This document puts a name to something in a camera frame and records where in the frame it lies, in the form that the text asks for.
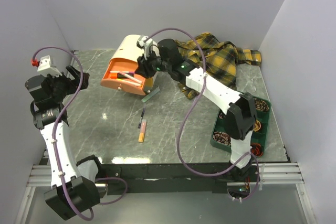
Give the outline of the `yellow drawer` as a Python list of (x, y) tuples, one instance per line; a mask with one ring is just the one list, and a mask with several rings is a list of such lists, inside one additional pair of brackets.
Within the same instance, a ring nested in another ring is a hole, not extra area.
[(147, 78), (144, 82), (144, 91), (148, 91), (148, 90), (151, 90), (154, 86), (154, 80), (153, 80), (153, 77), (151, 78)]

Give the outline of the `cream round drawer organizer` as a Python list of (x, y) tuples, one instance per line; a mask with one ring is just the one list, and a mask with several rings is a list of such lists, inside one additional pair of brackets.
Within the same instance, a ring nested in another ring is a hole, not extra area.
[[(138, 68), (137, 58), (143, 55), (143, 50), (136, 46), (137, 40), (140, 35), (128, 35), (124, 38), (113, 57), (110, 60), (110, 70), (115, 71), (135, 71)], [(156, 81), (158, 73), (153, 76), (154, 82)], [(132, 88), (130, 93), (146, 95), (151, 90), (144, 91), (144, 82), (146, 78), (134, 74), (134, 77), (142, 81), (141, 87)]]

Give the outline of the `pink top drawer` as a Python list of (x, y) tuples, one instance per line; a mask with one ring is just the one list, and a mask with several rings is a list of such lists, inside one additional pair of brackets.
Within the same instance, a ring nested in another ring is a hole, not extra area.
[(124, 91), (124, 92), (128, 92), (130, 93), (130, 91), (132, 91), (132, 88), (136, 89), (136, 86), (132, 85), (132, 84), (129, 84), (129, 82), (135, 82), (135, 81), (132, 81), (128, 78), (126, 79), (111, 79), (110, 78), (110, 63), (109, 63), (109, 66), (100, 82), (100, 84), (103, 86), (103, 87), (106, 87), (106, 88), (112, 88), (112, 89), (116, 89), (116, 90), (119, 90), (119, 91)]

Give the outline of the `green highlighter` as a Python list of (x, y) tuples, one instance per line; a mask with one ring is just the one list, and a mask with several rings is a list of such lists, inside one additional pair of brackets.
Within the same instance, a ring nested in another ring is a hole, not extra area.
[(156, 94), (158, 94), (160, 91), (160, 88), (157, 87), (155, 88), (154, 90), (152, 90), (149, 94), (147, 94), (143, 99), (141, 99), (141, 101), (143, 103), (146, 103), (148, 102), (153, 96), (155, 96)]

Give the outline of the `white pen pink cap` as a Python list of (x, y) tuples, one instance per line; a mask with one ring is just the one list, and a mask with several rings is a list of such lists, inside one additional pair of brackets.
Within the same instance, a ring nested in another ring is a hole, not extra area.
[(126, 74), (135, 74), (134, 71), (115, 71), (115, 70), (110, 70), (110, 73), (126, 73)]

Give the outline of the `black thin pen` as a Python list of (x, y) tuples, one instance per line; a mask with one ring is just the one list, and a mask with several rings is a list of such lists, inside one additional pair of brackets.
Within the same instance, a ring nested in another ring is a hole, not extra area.
[(142, 112), (141, 112), (141, 116), (140, 116), (140, 120), (139, 120), (139, 123), (138, 123), (138, 128), (139, 129), (141, 128), (142, 120), (143, 120), (143, 117), (144, 117), (144, 114), (145, 114), (145, 109), (146, 109), (146, 104), (144, 103), (143, 109), (142, 109)]

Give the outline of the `orange pink highlighter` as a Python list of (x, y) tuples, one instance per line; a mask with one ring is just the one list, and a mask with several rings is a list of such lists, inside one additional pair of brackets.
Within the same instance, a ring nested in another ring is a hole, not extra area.
[(147, 120), (143, 119), (142, 122), (141, 122), (141, 126), (140, 126), (140, 133), (139, 133), (139, 138), (138, 138), (139, 143), (144, 142), (146, 125), (147, 125)]

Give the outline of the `white pen orange cap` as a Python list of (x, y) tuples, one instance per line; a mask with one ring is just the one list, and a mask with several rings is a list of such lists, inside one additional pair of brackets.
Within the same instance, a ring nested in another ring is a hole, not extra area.
[(135, 78), (135, 77), (133, 77), (129, 74), (126, 74), (126, 73), (121, 73), (121, 74), (125, 75), (128, 79), (130, 79), (132, 81), (135, 81), (135, 82), (140, 83), (140, 84), (142, 83), (142, 81), (138, 80), (137, 78)]

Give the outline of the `orange black highlighter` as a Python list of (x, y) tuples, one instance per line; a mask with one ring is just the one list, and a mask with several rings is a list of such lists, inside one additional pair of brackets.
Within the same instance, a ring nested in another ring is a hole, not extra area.
[(126, 79), (127, 77), (121, 73), (110, 73), (111, 79)]

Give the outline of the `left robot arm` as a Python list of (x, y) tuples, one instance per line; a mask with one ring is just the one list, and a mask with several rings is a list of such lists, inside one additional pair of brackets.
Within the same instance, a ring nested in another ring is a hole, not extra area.
[(89, 74), (72, 66), (67, 78), (56, 67), (39, 66), (38, 74), (28, 79), (25, 87), (33, 97), (30, 110), (34, 125), (46, 143), (51, 166), (51, 190), (44, 194), (46, 204), (63, 220), (91, 210), (100, 203), (95, 183), (104, 179), (105, 170), (91, 155), (76, 163), (69, 135), (66, 106), (63, 99), (88, 87)]

